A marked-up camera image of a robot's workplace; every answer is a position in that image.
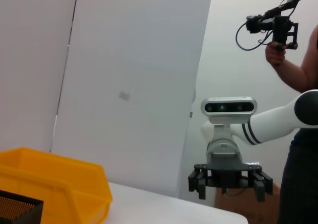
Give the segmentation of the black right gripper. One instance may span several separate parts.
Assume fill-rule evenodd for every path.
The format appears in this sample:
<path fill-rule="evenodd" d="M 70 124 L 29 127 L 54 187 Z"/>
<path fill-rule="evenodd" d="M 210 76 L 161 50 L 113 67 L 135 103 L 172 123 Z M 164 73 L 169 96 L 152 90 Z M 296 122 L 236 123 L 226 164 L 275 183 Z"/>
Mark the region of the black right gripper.
<path fill-rule="evenodd" d="M 206 199 L 206 187 L 228 189 L 253 188 L 258 202 L 265 201 L 265 194 L 273 194 L 273 179 L 256 163 L 244 163 L 237 145 L 227 139 L 210 141 L 205 164 L 194 165 L 188 176 L 188 191 Z"/>

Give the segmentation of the person's hand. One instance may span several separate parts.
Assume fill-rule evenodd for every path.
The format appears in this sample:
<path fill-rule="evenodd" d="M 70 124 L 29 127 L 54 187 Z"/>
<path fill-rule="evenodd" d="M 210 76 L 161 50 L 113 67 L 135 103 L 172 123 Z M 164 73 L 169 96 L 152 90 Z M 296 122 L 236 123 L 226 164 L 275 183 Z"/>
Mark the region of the person's hand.
<path fill-rule="evenodd" d="M 271 42 L 266 46 L 265 57 L 272 66 L 281 65 L 285 60 L 286 47 L 278 42 Z"/>

